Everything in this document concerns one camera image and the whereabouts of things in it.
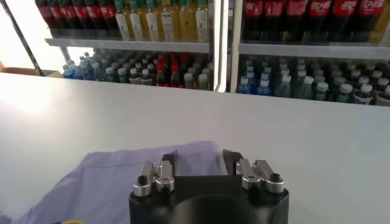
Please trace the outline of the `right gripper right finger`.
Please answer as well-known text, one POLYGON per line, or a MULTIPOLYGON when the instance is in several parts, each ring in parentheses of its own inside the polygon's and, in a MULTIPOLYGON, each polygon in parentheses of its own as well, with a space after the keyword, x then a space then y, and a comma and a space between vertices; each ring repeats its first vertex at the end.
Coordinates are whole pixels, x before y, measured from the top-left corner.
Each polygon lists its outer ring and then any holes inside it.
POLYGON ((241 176, 241 186, 245 190, 252 187, 267 192, 281 194, 284 191, 284 180, 275 173, 266 160, 256 160, 253 164, 243 158, 239 152, 223 149, 224 165, 229 175, 241 176))

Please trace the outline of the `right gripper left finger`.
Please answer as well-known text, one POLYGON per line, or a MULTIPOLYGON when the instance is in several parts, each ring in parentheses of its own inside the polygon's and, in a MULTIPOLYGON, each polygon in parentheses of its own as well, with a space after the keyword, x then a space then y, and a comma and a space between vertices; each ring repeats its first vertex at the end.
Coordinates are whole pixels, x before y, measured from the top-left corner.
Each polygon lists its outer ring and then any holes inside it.
POLYGON ((164 154, 155 166, 152 161, 144 163, 141 172, 133 184, 132 194, 136 197, 148 197, 153 193, 168 194, 175 190, 177 152, 164 154))

